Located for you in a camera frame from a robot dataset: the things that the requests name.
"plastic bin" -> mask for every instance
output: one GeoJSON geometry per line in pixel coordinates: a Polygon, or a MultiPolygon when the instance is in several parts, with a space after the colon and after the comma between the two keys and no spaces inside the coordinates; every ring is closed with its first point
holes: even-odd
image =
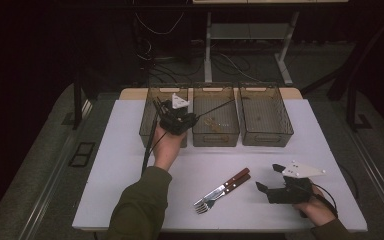
{"type": "Polygon", "coordinates": [[[294,134],[276,83],[239,83],[242,144],[285,147],[294,134]]]}
{"type": "MultiPolygon", "coordinates": [[[[152,122],[154,120],[157,110],[155,109],[153,100],[157,98],[161,102],[171,100],[173,93],[177,96],[188,100],[188,88],[189,83],[154,83],[150,84],[148,88],[148,94],[146,97],[145,107],[143,110],[142,122],[140,125],[139,135],[142,139],[143,146],[146,147],[151,134],[152,122]]],[[[181,147],[187,146],[187,137],[182,141],[181,147]]]]}
{"type": "Polygon", "coordinates": [[[193,112],[206,113],[192,128],[195,147],[236,146],[239,121],[232,83],[194,83],[193,112]]]}

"floor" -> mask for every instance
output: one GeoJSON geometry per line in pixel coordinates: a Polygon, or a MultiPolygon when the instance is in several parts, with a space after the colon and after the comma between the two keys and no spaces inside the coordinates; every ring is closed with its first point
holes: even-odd
{"type": "MultiPolygon", "coordinates": [[[[349,56],[351,43],[293,44],[285,59],[293,79],[292,87],[302,89],[338,68],[349,56]]],[[[212,46],[213,81],[243,81],[249,78],[277,82],[280,72],[273,54],[276,42],[216,42],[212,46]]],[[[150,69],[149,81],[202,82],[202,48],[192,51],[189,62],[180,62],[160,53],[150,69]]],[[[350,130],[345,123],[345,96],[331,102],[326,93],[330,83],[304,95],[325,134],[350,189],[368,223],[368,232],[357,239],[384,239],[384,120],[362,94],[357,99],[357,114],[370,127],[350,130]]],[[[76,230],[71,223],[87,182],[94,156],[105,131],[118,93],[103,93],[85,101],[84,120],[72,130],[73,89],[68,87],[55,103],[22,167],[0,203],[0,239],[103,239],[102,232],[76,230]],[[95,147],[85,167],[70,167],[68,162],[81,142],[95,147]]],[[[162,234],[160,239],[313,239],[308,231],[286,235],[262,234],[162,234]]]]}

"white plastic part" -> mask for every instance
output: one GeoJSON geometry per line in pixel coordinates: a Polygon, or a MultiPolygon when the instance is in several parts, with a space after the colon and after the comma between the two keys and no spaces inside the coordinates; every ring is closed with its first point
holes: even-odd
{"type": "Polygon", "coordinates": [[[171,97],[172,101],[172,106],[174,109],[182,108],[182,107],[187,107],[189,106],[190,101],[186,101],[182,99],[181,97],[177,96],[175,93],[173,93],[171,97]]]}
{"type": "Polygon", "coordinates": [[[287,177],[306,178],[326,175],[326,171],[293,161],[286,166],[285,170],[282,171],[282,174],[287,177]]]}

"wooden knife handle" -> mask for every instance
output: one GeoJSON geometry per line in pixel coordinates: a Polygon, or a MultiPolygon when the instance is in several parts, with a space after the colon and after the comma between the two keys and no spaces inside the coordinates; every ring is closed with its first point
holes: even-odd
{"type": "Polygon", "coordinates": [[[229,187],[233,182],[235,182],[236,180],[238,180],[239,178],[245,176],[245,174],[248,174],[248,173],[249,173],[249,169],[248,168],[244,168],[242,171],[240,171],[238,174],[233,176],[231,179],[227,180],[224,183],[224,187],[229,187]]]}
{"type": "Polygon", "coordinates": [[[234,183],[232,183],[229,187],[224,189],[224,193],[229,194],[231,191],[235,190],[237,187],[239,187],[242,183],[246,182],[250,178],[251,176],[249,174],[246,174],[245,176],[239,178],[234,183]]]}

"person's right hand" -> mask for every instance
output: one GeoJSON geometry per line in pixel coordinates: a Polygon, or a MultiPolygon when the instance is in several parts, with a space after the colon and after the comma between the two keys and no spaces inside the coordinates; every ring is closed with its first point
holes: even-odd
{"type": "Polygon", "coordinates": [[[169,132],[166,133],[166,130],[161,128],[160,123],[158,123],[152,143],[154,146],[152,151],[155,156],[154,166],[168,171],[179,154],[180,144],[185,136],[186,132],[180,136],[173,135],[169,132]]]}
{"type": "MultiPolygon", "coordinates": [[[[313,185],[313,192],[323,196],[323,193],[313,185]]],[[[308,202],[294,204],[295,209],[304,212],[314,225],[322,226],[336,219],[330,209],[314,196],[308,202]]]]}

